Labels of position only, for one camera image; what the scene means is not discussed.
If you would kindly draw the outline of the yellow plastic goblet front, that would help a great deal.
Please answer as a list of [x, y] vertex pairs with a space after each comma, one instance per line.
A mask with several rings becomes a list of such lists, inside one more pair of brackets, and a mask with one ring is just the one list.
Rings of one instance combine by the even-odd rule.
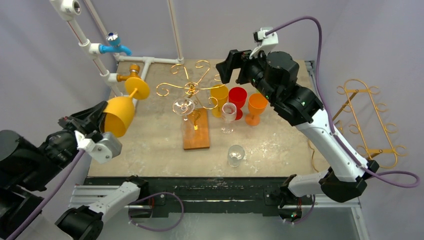
[[133, 101], [144, 100], [150, 95], [148, 84], [139, 77], [128, 78], [124, 87], [129, 95], [109, 99], [103, 111], [105, 113], [104, 131], [114, 134], [117, 138], [126, 134], [134, 119], [136, 107]]

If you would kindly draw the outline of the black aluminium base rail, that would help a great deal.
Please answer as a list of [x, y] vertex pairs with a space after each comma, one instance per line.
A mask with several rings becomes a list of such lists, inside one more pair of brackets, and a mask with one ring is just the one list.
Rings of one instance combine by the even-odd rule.
[[[98, 201], [112, 193], [129, 177], [87, 177], [82, 185], [74, 187], [69, 208], [77, 208]], [[139, 199], [152, 194], [169, 192], [179, 197], [184, 213], [207, 214], [262, 214], [279, 215], [282, 201], [280, 186], [287, 177], [154, 177], [141, 176], [146, 186]], [[181, 205], [173, 196], [155, 196], [152, 215], [168, 217], [180, 213]], [[344, 203], [317, 194], [315, 208], [360, 207], [358, 198]]]

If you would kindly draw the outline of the gold wire wine glass rack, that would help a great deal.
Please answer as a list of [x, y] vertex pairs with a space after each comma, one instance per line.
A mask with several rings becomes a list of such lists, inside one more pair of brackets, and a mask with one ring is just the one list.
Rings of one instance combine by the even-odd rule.
[[198, 80], [192, 80], [186, 66], [182, 63], [174, 64], [170, 71], [173, 75], [179, 72], [184, 73], [186, 83], [184, 85], [175, 85], [168, 82], [159, 83], [155, 92], [160, 97], [166, 97], [170, 94], [170, 89], [182, 90], [183, 95], [177, 98], [172, 104], [172, 111], [181, 117], [181, 137], [182, 149], [184, 151], [209, 149], [209, 122], [208, 111], [218, 108], [218, 99], [214, 96], [208, 97], [208, 103], [201, 103], [198, 94], [202, 91], [209, 91], [222, 88], [224, 85], [218, 84], [212, 87], [201, 87], [202, 80], [211, 70], [211, 64], [207, 60], [198, 60], [194, 64], [197, 69], [205, 69], [205, 72]]

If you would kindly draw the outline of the orange brass tap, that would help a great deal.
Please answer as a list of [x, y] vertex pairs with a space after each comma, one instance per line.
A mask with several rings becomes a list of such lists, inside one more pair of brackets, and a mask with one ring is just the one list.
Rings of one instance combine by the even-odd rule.
[[140, 66], [138, 64], [131, 64], [129, 67], [129, 74], [127, 75], [121, 75], [121, 74], [117, 74], [116, 75], [116, 80], [117, 82], [124, 82], [129, 78], [138, 78], [140, 79], [141, 77], [139, 76], [139, 72], [140, 72]]

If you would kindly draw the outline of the red plastic goblet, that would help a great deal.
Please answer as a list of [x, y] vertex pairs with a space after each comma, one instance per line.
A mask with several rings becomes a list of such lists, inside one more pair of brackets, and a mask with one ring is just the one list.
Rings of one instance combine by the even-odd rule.
[[243, 116], [242, 107], [246, 103], [247, 96], [247, 91], [242, 87], [233, 87], [229, 90], [228, 101], [236, 106], [236, 121]]

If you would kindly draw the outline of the gold wall hook rack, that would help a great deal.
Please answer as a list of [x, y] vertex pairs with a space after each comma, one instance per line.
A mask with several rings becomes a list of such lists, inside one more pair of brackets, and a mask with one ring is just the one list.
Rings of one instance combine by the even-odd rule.
[[399, 124], [404, 89], [399, 83], [351, 78], [333, 89], [336, 128], [354, 150], [383, 171], [405, 170], [409, 150]]

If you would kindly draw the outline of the clear glass near front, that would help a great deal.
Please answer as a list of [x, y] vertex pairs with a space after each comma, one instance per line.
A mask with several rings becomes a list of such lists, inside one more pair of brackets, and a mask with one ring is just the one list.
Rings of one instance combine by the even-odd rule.
[[245, 150], [240, 145], [232, 145], [228, 149], [227, 162], [230, 167], [238, 167], [245, 157]]

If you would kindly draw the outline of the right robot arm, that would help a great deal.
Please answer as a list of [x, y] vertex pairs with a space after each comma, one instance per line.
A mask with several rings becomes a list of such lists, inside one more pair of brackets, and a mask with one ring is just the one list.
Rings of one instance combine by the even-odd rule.
[[250, 57], [250, 51], [233, 49], [216, 64], [222, 83], [239, 70], [236, 83], [251, 84], [270, 103], [274, 111], [303, 133], [329, 163], [325, 171], [309, 175], [293, 174], [280, 187], [288, 204], [306, 195], [324, 194], [344, 203], [362, 195], [367, 179], [379, 169], [374, 160], [359, 155], [331, 123], [323, 103], [309, 88], [297, 83], [299, 64], [283, 51]]

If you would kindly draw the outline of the white pvc pipe frame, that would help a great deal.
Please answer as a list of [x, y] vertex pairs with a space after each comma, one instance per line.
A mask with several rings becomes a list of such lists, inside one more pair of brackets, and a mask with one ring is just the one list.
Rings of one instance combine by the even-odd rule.
[[[88, 9], [92, 19], [97, 25], [100, 32], [104, 35], [106, 40], [106, 35], [111, 31], [108, 31], [100, 16], [98, 15], [93, 3], [90, 0], [84, 0], [83, 3]], [[101, 43], [92, 43], [90, 39], [87, 38], [80, 25], [78, 24], [76, 17], [79, 16], [82, 12], [81, 3], [78, 0], [51, 0], [50, 4], [53, 6], [58, 15], [63, 19], [74, 36], [78, 40], [78, 45], [82, 49], [82, 51], [88, 56], [88, 58], [94, 63], [96, 68], [98, 69], [100, 77], [103, 79], [104, 83], [108, 85], [115, 96], [123, 96], [124, 94], [119, 90], [117, 86], [116, 76], [117, 73], [111, 73], [103, 64], [100, 59], [101, 55], [104, 54], [112, 54], [114, 59], [117, 62], [135, 62], [135, 63], [143, 63], [143, 68], [141, 71], [141, 78], [144, 80], [147, 76], [149, 67], [152, 64], [183, 64], [185, 62], [183, 57], [183, 52], [181, 48], [181, 41], [179, 36], [177, 18], [175, 13], [175, 6], [173, 0], [167, 1], [167, 7], [169, 11], [169, 17], [171, 20], [172, 32], [175, 41], [175, 46], [177, 49], [177, 58], [169, 59], [169, 58], [157, 58], [151, 56], [127, 56], [125, 53], [104, 53], [101, 54], [99, 52], [99, 45], [105, 45]]]

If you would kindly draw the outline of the ribbed clear wine glass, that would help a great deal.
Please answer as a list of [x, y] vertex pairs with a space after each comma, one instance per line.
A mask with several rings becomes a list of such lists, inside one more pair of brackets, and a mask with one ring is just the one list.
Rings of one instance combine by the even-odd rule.
[[234, 131], [234, 121], [237, 117], [237, 107], [234, 103], [227, 102], [222, 106], [221, 116], [224, 123], [221, 127], [221, 131], [224, 134], [230, 134]]

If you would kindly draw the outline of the orange plastic goblet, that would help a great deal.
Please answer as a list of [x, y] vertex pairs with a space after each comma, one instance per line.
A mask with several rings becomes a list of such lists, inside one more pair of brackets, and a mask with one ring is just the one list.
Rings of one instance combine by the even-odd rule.
[[260, 121], [260, 115], [265, 111], [268, 100], [261, 93], [254, 93], [248, 99], [248, 114], [245, 116], [245, 122], [249, 126], [257, 126]]

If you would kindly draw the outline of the yellow plastic goblet back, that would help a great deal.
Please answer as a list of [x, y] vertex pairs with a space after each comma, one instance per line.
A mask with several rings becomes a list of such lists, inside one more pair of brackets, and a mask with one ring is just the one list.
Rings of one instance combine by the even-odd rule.
[[215, 108], [211, 110], [215, 118], [222, 117], [222, 107], [228, 101], [229, 90], [225, 85], [215, 85], [210, 89], [210, 96], [212, 97], [212, 104]]

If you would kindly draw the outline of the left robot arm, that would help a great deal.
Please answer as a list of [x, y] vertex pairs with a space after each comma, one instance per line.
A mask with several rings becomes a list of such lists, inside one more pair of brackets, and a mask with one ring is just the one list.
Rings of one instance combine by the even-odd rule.
[[104, 224], [126, 205], [149, 199], [149, 184], [128, 177], [89, 205], [72, 207], [56, 222], [42, 209], [49, 198], [34, 195], [62, 170], [72, 171], [84, 154], [109, 161], [121, 153], [117, 135], [105, 130], [107, 101], [59, 119], [61, 130], [35, 146], [13, 130], [0, 132], [0, 237], [3, 240], [95, 240]]

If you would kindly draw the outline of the yellow plastic goblet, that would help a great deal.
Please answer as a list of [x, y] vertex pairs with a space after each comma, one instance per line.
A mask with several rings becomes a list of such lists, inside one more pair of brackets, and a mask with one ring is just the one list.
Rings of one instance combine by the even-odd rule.
[[104, 131], [114, 134], [117, 138], [126, 134], [134, 119], [136, 107], [133, 101], [144, 100], [150, 95], [148, 84], [139, 77], [128, 78], [124, 87], [129, 95], [109, 99], [103, 111], [105, 113]]
[[215, 85], [210, 89], [210, 96], [212, 97], [212, 104], [215, 108], [211, 110], [215, 118], [222, 117], [222, 107], [228, 101], [229, 90], [225, 85]]

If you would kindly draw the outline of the blue tap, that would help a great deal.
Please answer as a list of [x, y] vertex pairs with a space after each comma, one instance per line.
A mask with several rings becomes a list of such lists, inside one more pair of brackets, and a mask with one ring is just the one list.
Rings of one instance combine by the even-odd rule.
[[122, 45], [121, 38], [116, 32], [109, 32], [105, 36], [108, 45], [100, 44], [98, 49], [101, 54], [105, 53], [125, 53], [127, 56], [132, 55], [129, 47]]

